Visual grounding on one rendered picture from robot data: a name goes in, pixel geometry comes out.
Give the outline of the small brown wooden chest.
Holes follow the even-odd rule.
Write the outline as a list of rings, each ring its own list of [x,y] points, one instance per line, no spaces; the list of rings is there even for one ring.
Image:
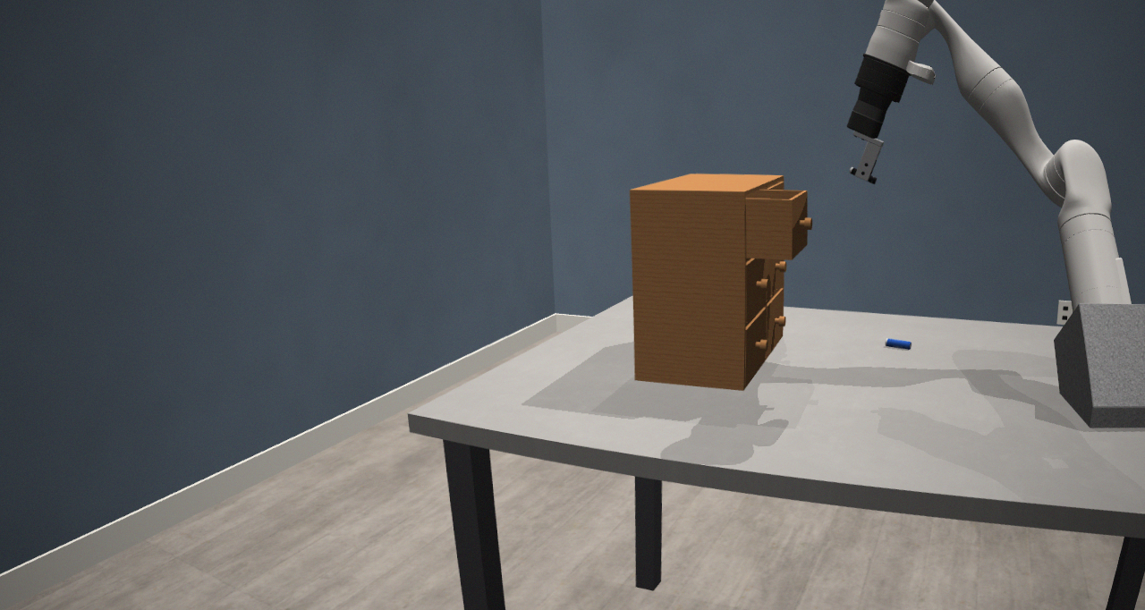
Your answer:
[[[688,174],[630,190],[637,381],[744,391],[745,195],[783,175]],[[764,189],[765,187],[765,189]],[[782,334],[777,341],[784,336]]]

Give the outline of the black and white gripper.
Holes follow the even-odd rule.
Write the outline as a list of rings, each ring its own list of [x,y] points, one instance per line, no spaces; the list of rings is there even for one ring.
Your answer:
[[[860,87],[856,104],[848,118],[847,128],[853,136],[868,142],[856,167],[856,177],[869,181],[874,164],[881,153],[884,141],[877,138],[886,110],[891,102],[900,102],[903,97],[905,84],[909,76],[914,79],[934,84],[934,71],[931,65],[916,64],[915,57],[919,42],[900,32],[877,26],[870,39],[863,61],[856,76],[855,85]]]

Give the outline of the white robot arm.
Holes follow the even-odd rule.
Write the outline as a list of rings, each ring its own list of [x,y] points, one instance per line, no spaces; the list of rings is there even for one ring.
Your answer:
[[[1017,81],[937,0],[885,0],[881,14],[877,26],[917,42],[932,29],[939,30],[948,43],[963,100],[997,130],[1048,199],[1063,208],[1056,223],[1073,312],[1079,303],[1132,304],[1111,224],[1106,171],[1093,146],[1073,138],[1052,155],[1039,137]]]

